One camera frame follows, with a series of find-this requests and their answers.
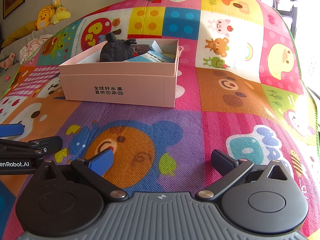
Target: silver rivet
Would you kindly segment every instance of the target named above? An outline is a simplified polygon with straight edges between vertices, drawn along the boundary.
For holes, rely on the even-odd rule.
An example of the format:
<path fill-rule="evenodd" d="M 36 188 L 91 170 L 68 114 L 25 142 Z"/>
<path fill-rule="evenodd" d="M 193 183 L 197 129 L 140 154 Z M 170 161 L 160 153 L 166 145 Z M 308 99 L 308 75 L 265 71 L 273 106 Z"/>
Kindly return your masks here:
<path fill-rule="evenodd" d="M 214 193 L 210 190 L 201 190 L 198 192 L 198 196 L 201 198 L 211 198 L 214 196 Z"/>
<path fill-rule="evenodd" d="M 123 198 L 127 194 L 123 190 L 114 190 L 110 193 L 110 196 L 113 198 Z"/>

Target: yellow backpack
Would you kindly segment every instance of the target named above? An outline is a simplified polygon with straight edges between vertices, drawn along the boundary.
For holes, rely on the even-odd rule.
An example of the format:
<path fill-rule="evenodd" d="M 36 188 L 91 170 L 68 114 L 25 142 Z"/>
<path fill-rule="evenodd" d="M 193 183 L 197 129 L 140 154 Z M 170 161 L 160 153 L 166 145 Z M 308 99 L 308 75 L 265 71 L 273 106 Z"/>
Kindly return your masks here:
<path fill-rule="evenodd" d="M 37 29 L 40 30 L 43 27 L 49 26 L 51 24 L 51 17 L 55 14 L 54 9 L 49 5 L 44 6 L 38 13 L 37 19 Z"/>

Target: yellow plush toy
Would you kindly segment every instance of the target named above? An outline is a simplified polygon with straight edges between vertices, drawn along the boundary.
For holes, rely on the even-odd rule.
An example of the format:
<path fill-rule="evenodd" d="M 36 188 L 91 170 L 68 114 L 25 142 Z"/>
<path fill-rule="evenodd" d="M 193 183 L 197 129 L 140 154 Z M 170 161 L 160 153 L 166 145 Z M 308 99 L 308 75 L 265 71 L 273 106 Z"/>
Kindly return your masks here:
<path fill-rule="evenodd" d="M 55 15 L 51 18 L 51 23 L 56 24 L 59 21 L 68 19 L 71 14 L 67 11 L 65 7 L 62 7 L 60 0 L 52 0 L 51 8 L 56 10 Z"/>
<path fill-rule="evenodd" d="M 55 14 L 55 11 L 50 6 L 44 6 L 38 13 L 37 29 L 40 30 L 51 24 L 51 17 Z"/>
<path fill-rule="evenodd" d="M 60 12 L 60 11 L 66 11 L 67 10 L 65 7 L 62 7 L 60 0 L 52 0 L 51 8 L 52 9 L 55 8 L 56 13 Z"/>

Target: colorful play mat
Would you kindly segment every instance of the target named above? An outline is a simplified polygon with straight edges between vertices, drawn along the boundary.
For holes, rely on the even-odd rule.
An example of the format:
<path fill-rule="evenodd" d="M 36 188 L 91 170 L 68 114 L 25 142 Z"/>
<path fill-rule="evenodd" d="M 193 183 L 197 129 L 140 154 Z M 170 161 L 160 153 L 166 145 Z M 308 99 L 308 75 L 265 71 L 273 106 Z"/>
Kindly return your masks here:
<path fill-rule="evenodd" d="M 184 47 L 175 108 L 67 101 L 58 65 L 105 41 L 172 38 Z M 99 84 L 101 97 L 108 80 Z M 128 193 L 198 190 L 220 178 L 213 149 L 255 164 L 280 160 L 309 204 L 301 232 L 320 239 L 317 114 L 301 81 L 292 35 L 258 0 L 126 0 L 89 14 L 44 43 L 0 100 L 0 123 L 22 123 L 29 141 L 59 135 L 57 164 L 103 149 L 103 177 Z M 31 175 L 0 176 L 0 239 L 21 233 L 17 198 Z"/>

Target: cartoon pig illustration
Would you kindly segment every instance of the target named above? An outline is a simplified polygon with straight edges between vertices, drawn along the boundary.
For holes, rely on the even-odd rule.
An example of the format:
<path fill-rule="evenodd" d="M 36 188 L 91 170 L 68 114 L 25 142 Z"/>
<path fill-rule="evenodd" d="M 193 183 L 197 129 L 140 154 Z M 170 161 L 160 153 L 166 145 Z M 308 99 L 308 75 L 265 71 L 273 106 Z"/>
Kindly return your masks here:
<path fill-rule="evenodd" d="M 212 30 L 216 30 L 217 33 L 226 35 L 227 37 L 229 37 L 228 32 L 233 31 L 233 28 L 229 25 L 230 20 L 219 19 L 217 21 L 213 20 L 213 22 L 208 20 L 208 23 L 210 23 L 208 28 L 212 28 Z"/>

